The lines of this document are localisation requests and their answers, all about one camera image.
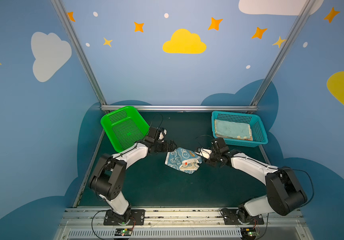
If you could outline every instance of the patterned towel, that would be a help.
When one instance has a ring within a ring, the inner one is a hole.
[[[173,152],[168,152],[165,159],[165,165],[189,174],[194,173],[199,168],[198,163],[202,163],[200,156],[194,151],[181,147]]]

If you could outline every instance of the teal plastic basket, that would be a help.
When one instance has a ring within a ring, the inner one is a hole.
[[[265,132],[263,122],[261,121],[260,117],[255,114],[230,113],[221,111],[212,112],[212,132],[214,137],[216,137],[215,119],[230,122],[244,122],[251,126],[253,141],[224,138],[225,143],[228,145],[257,147],[260,144],[268,143],[267,133]]]

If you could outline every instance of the green mat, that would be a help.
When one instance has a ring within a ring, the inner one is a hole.
[[[156,113],[141,113],[150,124]],[[166,139],[174,140],[178,147],[195,150],[199,143],[195,137],[212,135],[211,113],[161,113],[161,124],[167,130]],[[153,124],[158,126],[161,117]],[[210,146],[209,137],[198,138],[204,147]],[[250,157],[265,162],[258,147],[229,146]],[[104,154],[116,153],[105,135],[95,164]],[[200,164],[193,174],[186,174],[164,164],[167,153],[148,155],[127,169],[123,194],[134,207],[237,207],[238,204],[266,194],[265,185],[250,175],[224,166],[214,168]],[[85,188],[79,206],[108,207],[99,201],[88,187]]]

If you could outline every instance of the black mounting plate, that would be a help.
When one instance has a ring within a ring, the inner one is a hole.
[[[237,209],[223,208],[221,209],[221,214],[223,216],[225,225],[241,225],[242,224],[241,222],[239,222],[237,218]],[[252,217],[251,221],[247,223],[247,225],[254,225],[255,224],[254,219],[256,220],[256,223],[258,225],[264,224],[264,220],[262,218],[259,218],[259,216],[254,216]]]
[[[136,225],[144,225],[144,214],[145,210],[144,209],[131,209],[131,218],[129,219],[129,222],[127,223],[126,226],[133,226],[133,219],[136,220]],[[113,212],[112,211],[107,211],[105,213],[105,218],[104,218],[104,225],[108,226],[117,226],[118,223],[115,220],[116,218],[113,217]]]

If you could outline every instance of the folded towel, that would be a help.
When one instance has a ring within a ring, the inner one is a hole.
[[[200,156],[194,151],[181,147],[173,152],[168,152],[165,159],[165,165],[189,174],[194,173],[199,168],[198,163],[202,163]]]
[[[229,122],[215,119],[217,137],[253,141],[251,126],[244,122]]]

